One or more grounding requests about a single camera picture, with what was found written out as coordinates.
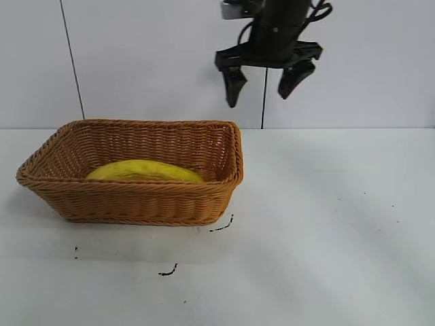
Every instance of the rectangular woven basket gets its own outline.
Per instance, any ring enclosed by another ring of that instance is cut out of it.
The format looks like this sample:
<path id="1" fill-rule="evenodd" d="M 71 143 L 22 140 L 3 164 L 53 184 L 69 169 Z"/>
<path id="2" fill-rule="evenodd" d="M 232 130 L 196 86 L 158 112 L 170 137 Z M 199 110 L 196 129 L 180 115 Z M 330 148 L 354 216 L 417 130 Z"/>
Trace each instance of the rectangular woven basket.
<path id="1" fill-rule="evenodd" d="M 205 183 L 85 179 L 120 160 L 189 168 Z M 81 120 L 60 128 L 17 172 L 19 184 L 73 222 L 207 225 L 243 179 L 241 135 L 221 121 Z"/>

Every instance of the black debris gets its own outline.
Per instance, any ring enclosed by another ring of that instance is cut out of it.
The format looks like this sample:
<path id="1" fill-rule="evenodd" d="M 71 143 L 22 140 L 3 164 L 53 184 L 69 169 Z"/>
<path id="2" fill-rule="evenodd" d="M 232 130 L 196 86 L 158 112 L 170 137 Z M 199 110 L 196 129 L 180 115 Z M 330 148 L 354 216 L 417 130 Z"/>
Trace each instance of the black debris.
<path id="1" fill-rule="evenodd" d="M 231 225 L 231 223 L 232 223 L 232 219 L 234 218 L 234 214 L 231 214 L 231 219 L 230 219 L 230 223 L 228 223 L 228 225 L 225 225 L 224 227 L 222 227 L 222 228 L 219 228 L 219 229 L 215 229 L 215 230 L 210 230 L 210 232 L 215 232 L 215 231 L 220 231 L 220 230 L 223 230 L 223 229 L 226 229 L 226 228 L 229 228 L 229 226 Z"/>
<path id="2" fill-rule="evenodd" d="M 172 274 L 174 274 L 175 270 L 177 269 L 177 266 L 178 266 L 178 264 L 175 264 L 175 265 L 174 265 L 174 268 L 173 268 L 172 271 L 169 272 L 169 273 L 158 273 L 158 274 L 159 274 L 160 276 L 169 276 L 169 275 L 172 275 Z"/>

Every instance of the white table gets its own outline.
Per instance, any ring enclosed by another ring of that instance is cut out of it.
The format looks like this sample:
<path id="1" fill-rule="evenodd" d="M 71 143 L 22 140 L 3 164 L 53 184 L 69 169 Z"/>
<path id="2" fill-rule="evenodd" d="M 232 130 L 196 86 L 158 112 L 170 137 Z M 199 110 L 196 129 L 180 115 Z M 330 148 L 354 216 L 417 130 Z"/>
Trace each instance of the white table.
<path id="1" fill-rule="evenodd" d="M 203 228 L 63 221 L 14 180 L 51 133 L 0 130 L 0 325 L 435 325 L 435 130 L 245 130 Z"/>

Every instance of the white backdrop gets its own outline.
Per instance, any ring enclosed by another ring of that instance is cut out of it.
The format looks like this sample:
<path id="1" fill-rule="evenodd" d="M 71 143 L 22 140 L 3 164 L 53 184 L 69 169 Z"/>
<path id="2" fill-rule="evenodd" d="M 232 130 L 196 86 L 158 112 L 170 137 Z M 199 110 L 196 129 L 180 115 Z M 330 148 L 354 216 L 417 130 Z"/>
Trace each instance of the white backdrop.
<path id="1" fill-rule="evenodd" d="M 435 2 L 331 2 L 304 35 L 325 49 L 315 74 L 283 101 L 269 70 L 266 128 L 435 126 Z"/>
<path id="2" fill-rule="evenodd" d="M 58 0 L 2 0 L 0 44 L 0 128 L 82 117 Z"/>
<path id="3" fill-rule="evenodd" d="M 214 66 L 244 21 L 224 21 L 217 0 L 63 0 L 86 117 L 261 121 L 265 69 L 230 109 Z"/>
<path id="4" fill-rule="evenodd" d="M 86 117 L 223 119 L 260 126 L 264 69 L 236 109 L 224 100 L 214 52 L 246 20 L 224 21 L 218 0 L 63 0 Z M 324 55 L 287 101 L 269 71 L 266 128 L 435 126 L 435 3 L 333 0 L 307 29 Z M 58 0 L 3 0 L 0 128 L 57 127 L 81 118 Z"/>

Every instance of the yellow fruit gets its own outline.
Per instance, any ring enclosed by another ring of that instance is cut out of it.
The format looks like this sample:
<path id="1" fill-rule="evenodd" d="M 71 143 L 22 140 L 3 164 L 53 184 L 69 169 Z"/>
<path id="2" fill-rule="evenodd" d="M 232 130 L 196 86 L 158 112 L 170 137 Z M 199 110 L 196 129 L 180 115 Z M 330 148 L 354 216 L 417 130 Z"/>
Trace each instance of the yellow fruit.
<path id="1" fill-rule="evenodd" d="M 109 163 L 92 171 L 86 178 L 204 182 L 200 175 L 187 168 L 149 160 L 127 160 Z"/>

